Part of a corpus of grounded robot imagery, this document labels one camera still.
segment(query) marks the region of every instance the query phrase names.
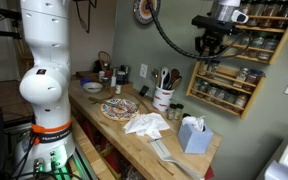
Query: butcher block counter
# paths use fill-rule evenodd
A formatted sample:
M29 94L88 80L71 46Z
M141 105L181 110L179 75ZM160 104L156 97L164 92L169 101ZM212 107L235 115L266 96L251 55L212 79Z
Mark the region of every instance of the butcher block counter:
M128 121L116 121L106 118L101 112L101 104L94 103L89 97L104 99L127 99L140 103L140 113L156 112L149 98L141 97L131 88L122 88L122 94L115 95L114 89L106 87L97 94L88 94L80 86L79 80L73 80L69 86L70 103L72 107L83 114L99 130L110 143L146 178L146 179L191 179L184 171L173 163L162 161L153 147L147 142L150 137L124 133L124 125ZM216 133L205 154L184 154L177 139L180 121L166 119L166 113L161 113L171 127L160 131L162 136L170 136L162 140L174 159L191 170L204 176L209 168L222 137Z

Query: blue tissue box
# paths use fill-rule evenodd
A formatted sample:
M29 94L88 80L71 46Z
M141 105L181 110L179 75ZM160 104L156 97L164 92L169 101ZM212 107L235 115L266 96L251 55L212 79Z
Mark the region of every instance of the blue tissue box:
M192 124L181 125L177 134L183 152L187 154L204 154L210 144L213 132L205 125L205 131L200 132Z

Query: crumpled paper towel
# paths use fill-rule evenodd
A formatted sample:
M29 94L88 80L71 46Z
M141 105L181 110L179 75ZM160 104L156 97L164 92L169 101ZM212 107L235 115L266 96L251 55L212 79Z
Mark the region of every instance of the crumpled paper towel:
M185 124L192 124L195 129L197 129L200 132L204 131L204 118L206 116L201 116L199 118L196 118L194 116L186 116L182 120L182 126Z
M163 117L157 113L138 114L124 126L125 134L136 132L138 136L146 134L153 139L162 137L159 131L169 128Z

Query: wooden countertop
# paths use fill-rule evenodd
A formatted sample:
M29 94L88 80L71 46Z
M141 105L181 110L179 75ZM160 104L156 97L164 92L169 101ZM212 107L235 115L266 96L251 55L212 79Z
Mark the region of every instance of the wooden countertop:
M100 112L100 104L94 104L88 97L106 98L112 93L112 89L106 88L97 94L88 94L79 85L78 80L73 80L69 86L70 103L79 111L127 158L146 179L191 179L185 172L173 163L162 161L153 147L147 143L148 136L125 134L124 125L127 122L119 122L107 119ZM140 106L142 113L150 113L153 110L151 101L137 95L134 91L122 90L121 95L114 98L124 98L138 103L138 99L144 101L149 108L146 111L143 104ZM174 159L180 161L193 171L205 175L214 155L220 145L222 137L216 133L205 154L184 154L177 139L180 121L169 121L164 118L171 129L161 131L162 136L172 135L164 139L163 143L168 148Z
M90 140L87 138L86 134L80 127L80 125L76 122L76 120L73 118L73 137L75 140L75 143L80 145L87 161L89 162L90 166L94 170L96 176L99 179L105 179L105 180L113 180L115 179L111 171L108 169ZM72 172L74 174L78 174L77 169L75 167L74 162L69 162L72 168Z

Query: spatula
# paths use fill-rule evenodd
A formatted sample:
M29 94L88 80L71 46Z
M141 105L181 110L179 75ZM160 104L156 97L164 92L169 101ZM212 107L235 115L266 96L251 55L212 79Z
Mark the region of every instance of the spatula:
M155 151L157 152L158 156L166 162L172 162L175 163L178 167L182 168L188 175L190 175L193 179L198 179L198 180L204 180L204 177L200 176L198 173L192 171L188 167L184 166L180 162L176 161L170 154L170 152L167 150L165 145L160 139L157 139L155 141L148 141Z

